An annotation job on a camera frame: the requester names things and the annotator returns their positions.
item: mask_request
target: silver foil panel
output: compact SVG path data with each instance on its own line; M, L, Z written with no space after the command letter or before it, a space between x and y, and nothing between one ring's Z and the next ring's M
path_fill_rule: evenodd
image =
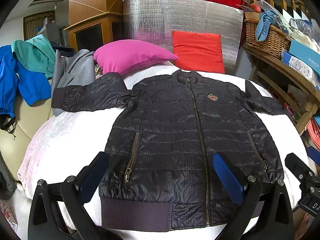
M203 0L124 1L124 37L148 41L173 51L172 31L221 35L226 74L236 64L243 11Z

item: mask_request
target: zipper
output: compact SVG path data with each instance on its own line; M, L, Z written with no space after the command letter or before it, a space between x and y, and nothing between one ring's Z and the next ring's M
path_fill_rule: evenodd
M132 151L131 151L131 158L128 162L127 167L125 168L124 181L126 183L129 182L130 174L132 172L132 165L133 165L134 157L135 157L136 151L137 151L138 139L139 139L139 133L137 132L136 135L134 136L134 141L133 141L133 146L132 146Z
M255 145L255 143L253 141L253 138L252 138L250 133L248 133L248 137L249 137L249 141L251 143L251 146L253 148L253 151L255 152L255 154L258 156L258 158L261 161L261 165L262 165L264 173L266 175L266 173L267 173L267 162L262 158L261 154L258 152L258 149L257 149L257 147L256 147L256 145Z
M199 119L199 114L198 114L198 109L196 106L196 100L195 100L195 95L192 90L192 86L190 83L190 79L188 80L188 87L191 91L191 96L192 96L192 101L193 101L193 107L196 112L196 117L197 117L197 122L198 122L198 131L199 131L199 137L200 137L200 143L201 143L201 150L202 150L202 156L204 160L204 175L205 175L205 225L208 227L210 226L210 217L209 217L209 175L208 175L208 163L207 163L207 156L205 154L204 150L204 141L203 141L203 135L201 131L201 126L200 126L200 119Z

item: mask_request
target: gray coat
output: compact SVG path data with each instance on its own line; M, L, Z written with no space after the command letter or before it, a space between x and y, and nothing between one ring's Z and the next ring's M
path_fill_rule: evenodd
M96 80L93 53L87 49L81 49L73 57L61 57L59 50L56 51L54 69L51 84L51 97L55 88L69 85L85 86ZM52 109L55 116L63 110Z

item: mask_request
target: pink pillow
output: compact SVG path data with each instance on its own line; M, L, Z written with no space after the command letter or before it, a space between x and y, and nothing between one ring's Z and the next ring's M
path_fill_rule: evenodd
M94 60L102 72L118 72L124 75L130 71L153 64L179 59L178 56L155 44L138 40L120 40L97 49Z

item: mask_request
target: jacket collar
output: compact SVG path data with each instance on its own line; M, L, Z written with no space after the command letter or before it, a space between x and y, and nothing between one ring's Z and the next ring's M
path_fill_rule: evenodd
M181 69L174 72L172 74L172 77L174 80L183 84L187 84L188 79L190 80L191 84L196 84L198 81L201 81L203 79L203 76L201 76L198 72L194 70L190 72L185 72Z

